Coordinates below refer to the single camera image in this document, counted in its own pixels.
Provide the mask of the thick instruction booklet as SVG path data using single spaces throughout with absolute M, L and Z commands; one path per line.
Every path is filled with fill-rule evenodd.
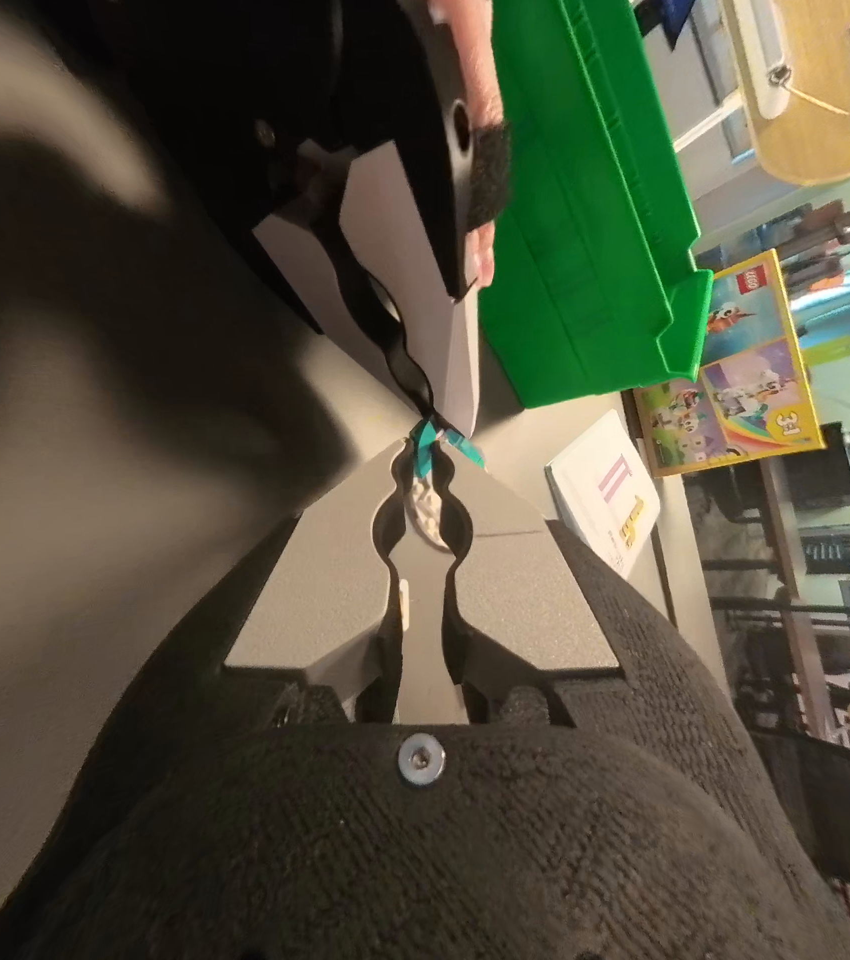
M 629 579 L 658 522 L 661 500 L 619 412 L 606 412 L 545 473 L 562 522 Z

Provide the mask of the green plastic bin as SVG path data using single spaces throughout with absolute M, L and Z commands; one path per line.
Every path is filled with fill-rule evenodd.
M 625 1 L 494 3 L 510 198 L 479 320 L 518 402 L 695 380 L 713 273 Z

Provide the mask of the person's left hand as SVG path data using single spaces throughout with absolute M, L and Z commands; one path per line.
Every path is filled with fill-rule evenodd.
M 466 250 L 476 285 L 484 289 L 493 281 L 495 222 L 506 204 L 510 170 L 510 132 L 492 44 L 493 4 L 433 1 L 429 7 L 433 19 L 452 31 L 472 132 L 478 136 Z

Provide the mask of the teal brick piece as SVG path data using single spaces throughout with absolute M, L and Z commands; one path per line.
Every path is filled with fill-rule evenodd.
M 421 420 L 410 434 L 410 438 L 414 447 L 412 477 L 416 481 L 424 481 L 432 474 L 433 448 L 442 440 L 480 468 L 486 468 L 485 459 L 471 440 L 454 427 L 446 425 L 437 416 Z

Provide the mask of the dark metal shelving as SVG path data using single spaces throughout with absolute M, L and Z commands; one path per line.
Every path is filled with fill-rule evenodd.
M 850 679 L 850 604 L 804 597 L 807 582 L 781 458 L 691 475 L 708 496 L 695 525 L 719 652 L 746 725 L 841 742 L 829 680 Z

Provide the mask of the white round studded plate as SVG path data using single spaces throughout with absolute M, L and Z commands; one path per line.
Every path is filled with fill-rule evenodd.
M 431 475 L 413 476 L 404 504 L 408 520 L 419 536 L 432 548 L 450 553 L 441 534 L 442 499 L 435 489 Z

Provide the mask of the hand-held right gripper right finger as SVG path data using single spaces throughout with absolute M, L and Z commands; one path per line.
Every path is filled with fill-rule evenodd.
M 441 641 L 467 719 L 492 722 L 515 689 L 571 723 L 562 684 L 616 681 L 619 659 L 541 512 L 456 448 L 435 451 L 440 533 L 453 560 Z

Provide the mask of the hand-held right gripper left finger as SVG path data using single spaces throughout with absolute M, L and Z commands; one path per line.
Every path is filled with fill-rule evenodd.
M 224 665 L 352 702 L 393 722 L 403 672 L 400 577 L 406 440 L 356 468 L 296 518 Z

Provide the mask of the yellow toy set box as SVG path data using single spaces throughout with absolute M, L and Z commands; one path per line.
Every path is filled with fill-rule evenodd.
M 714 277 L 698 372 L 635 391 L 655 477 L 824 450 L 775 249 Z

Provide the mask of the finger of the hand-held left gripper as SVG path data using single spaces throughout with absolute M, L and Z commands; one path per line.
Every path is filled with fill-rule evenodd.
M 342 270 L 309 224 L 271 214 L 254 235 L 319 330 L 419 416 L 433 417 L 431 384 L 410 355 L 398 306 L 341 231 L 335 229 L 332 239 L 333 251 L 344 254 Z
M 397 307 L 436 412 L 471 438 L 480 400 L 478 295 L 456 300 L 448 293 L 395 143 L 351 162 L 339 223 L 352 253 Z

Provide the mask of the black mesh office chair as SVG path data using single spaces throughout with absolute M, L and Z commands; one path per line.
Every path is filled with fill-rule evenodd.
M 850 883 L 850 749 L 741 712 L 775 793 L 815 866 Z

